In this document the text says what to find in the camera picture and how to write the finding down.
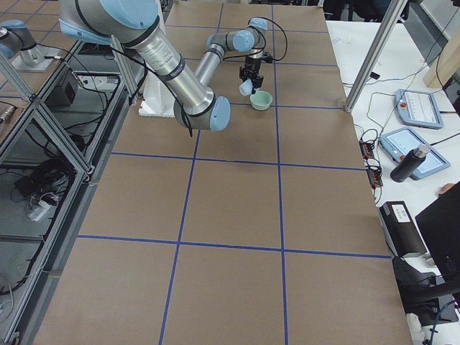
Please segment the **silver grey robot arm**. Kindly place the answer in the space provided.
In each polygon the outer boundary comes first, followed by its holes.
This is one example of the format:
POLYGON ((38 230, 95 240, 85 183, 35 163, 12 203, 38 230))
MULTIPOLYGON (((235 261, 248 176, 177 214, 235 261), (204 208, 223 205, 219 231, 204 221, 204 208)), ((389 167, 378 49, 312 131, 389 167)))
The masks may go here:
POLYGON ((108 45, 116 37, 135 50, 152 73, 175 97, 174 116, 188 130, 224 130, 231 105, 208 84, 230 51, 260 55, 265 48, 267 21, 253 17, 243 30, 214 34, 196 71, 168 41, 160 29, 155 1, 60 1, 61 31, 76 40, 108 45))

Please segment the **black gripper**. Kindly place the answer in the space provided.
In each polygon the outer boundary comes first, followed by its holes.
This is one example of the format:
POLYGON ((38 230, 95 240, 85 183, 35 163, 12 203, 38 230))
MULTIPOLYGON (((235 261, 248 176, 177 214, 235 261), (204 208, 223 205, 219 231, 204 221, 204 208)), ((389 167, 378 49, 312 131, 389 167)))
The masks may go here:
POLYGON ((247 85, 247 82, 251 79, 253 81, 254 90, 258 90, 262 87, 264 76, 259 74, 261 64, 261 58, 245 57, 244 65, 239 69, 241 86, 247 85))

